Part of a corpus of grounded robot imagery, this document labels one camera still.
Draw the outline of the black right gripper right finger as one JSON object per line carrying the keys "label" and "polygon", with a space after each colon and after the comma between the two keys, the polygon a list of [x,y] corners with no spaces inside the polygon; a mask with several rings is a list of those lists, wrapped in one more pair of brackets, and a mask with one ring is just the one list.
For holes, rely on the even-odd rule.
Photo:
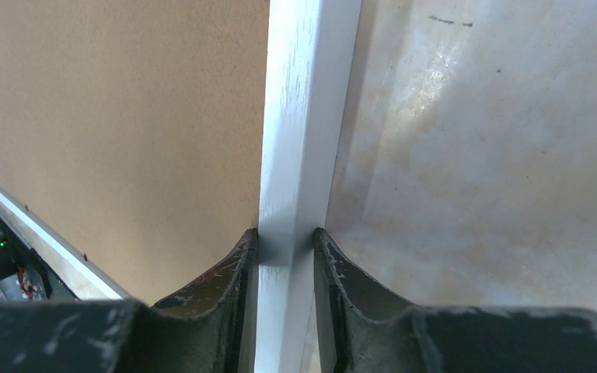
{"label": "black right gripper right finger", "polygon": [[425,306],[312,236],[324,372],[597,372],[597,312],[580,308]]}

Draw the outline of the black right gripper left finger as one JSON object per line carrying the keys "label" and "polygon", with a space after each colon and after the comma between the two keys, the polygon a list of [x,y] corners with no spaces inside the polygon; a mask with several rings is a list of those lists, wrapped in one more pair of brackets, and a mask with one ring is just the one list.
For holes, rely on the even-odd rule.
{"label": "black right gripper left finger", "polygon": [[0,372],[251,372],[258,233],[189,284],[135,298],[0,302]]}

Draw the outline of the white picture frame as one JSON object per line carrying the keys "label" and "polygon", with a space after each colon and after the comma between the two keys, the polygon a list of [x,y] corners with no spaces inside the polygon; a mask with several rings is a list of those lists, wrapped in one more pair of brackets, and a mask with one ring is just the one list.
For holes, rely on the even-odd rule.
{"label": "white picture frame", "polygon": [[[267,2],[251,372],[297,372],[312,297],[308,241],[326,218],[361,4]],[[133,296],[1,187],[0,208],[78,296]]]}

